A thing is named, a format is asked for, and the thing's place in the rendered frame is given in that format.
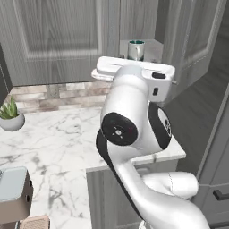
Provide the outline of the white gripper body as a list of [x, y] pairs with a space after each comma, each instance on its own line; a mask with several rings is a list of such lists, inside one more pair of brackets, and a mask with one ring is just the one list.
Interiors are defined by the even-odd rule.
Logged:
[[116, 72], [126, 65], [141, 67], [145, 71], [144, 77], [147, 79], [171, 81], [175, 74], [175, 68], [172, 65], [101, 56], [98, 58], [97, 66], [92, 71], [91, 76], [101, 81], [112, 81]]

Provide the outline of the white mug with teal inside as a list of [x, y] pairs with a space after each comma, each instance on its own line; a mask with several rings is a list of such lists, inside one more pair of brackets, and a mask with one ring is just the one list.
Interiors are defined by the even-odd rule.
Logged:
[[130, 40], [128, 43], [127, 58], [134, 61], [144, 60], [145, 42], [142, 40]]

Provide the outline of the grey base cabinet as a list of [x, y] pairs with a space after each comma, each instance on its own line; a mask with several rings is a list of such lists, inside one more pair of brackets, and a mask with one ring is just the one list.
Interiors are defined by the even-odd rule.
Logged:
[[86, 169], [92, 229], [138, 229], [141, 218], [106, 163]]

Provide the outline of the tall grey cabinet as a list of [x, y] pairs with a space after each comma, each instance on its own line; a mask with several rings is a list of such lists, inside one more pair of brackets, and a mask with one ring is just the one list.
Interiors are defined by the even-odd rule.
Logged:
[[229, 229], [229, 200], [218, 201], [213, 190], [229, 193], [229, 84], [197, 173], [199, 192], [193, 202], [210, 229]]

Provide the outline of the dark appliance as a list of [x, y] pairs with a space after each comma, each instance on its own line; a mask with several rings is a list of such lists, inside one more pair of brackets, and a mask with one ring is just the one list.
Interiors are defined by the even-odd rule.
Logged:
[[4, 58], [4, 52], [0, 44], [0, 105], [9, 101], [12, 88], [13, 84]]

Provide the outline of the green plant in white pot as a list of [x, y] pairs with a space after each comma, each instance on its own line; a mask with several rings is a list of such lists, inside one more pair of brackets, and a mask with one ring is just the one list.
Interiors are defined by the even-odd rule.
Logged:
[[5, 131], [18, 131], [25, 124], [25, 116], [15, 103], [14, 98], [10, 98], [7, 103], [0, 107], [0, 127]]

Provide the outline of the pink woven object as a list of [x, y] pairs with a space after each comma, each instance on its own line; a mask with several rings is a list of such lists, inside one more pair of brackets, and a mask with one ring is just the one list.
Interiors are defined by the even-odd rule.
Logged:
[[21, 221], [20, 229], [50, 229], [50, 219], [47, 215], [28, 217]]

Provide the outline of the narrow grey wall cabinet door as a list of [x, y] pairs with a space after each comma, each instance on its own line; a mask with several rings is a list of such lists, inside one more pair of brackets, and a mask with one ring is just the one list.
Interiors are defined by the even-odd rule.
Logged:
[[109, 56], [127, 56], [129, 40], [145, 42], [145, 59], [157, 60], [162, 45], [155, 40], [159, 0], [108, 0]]

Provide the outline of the grey panelled wall cabinet door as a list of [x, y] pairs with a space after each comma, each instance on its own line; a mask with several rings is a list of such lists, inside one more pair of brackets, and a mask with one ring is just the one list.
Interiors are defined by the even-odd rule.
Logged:
[[84, 82], [104, 51], [104, 0], [0, 0], [14, 86]]

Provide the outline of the grey wall socket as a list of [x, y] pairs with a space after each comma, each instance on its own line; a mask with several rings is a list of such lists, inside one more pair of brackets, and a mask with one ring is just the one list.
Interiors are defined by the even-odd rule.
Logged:
[[59, 86], [57, 84], [46, 85], [48, 98], [59, 98]]

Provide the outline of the open grey wall cabinet door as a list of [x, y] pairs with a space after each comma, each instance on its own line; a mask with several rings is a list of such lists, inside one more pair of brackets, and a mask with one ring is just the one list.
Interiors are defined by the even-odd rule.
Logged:
[[227, 0], [169, 0], [162, 63], [175, 67], [168, 104], [208, 71]]

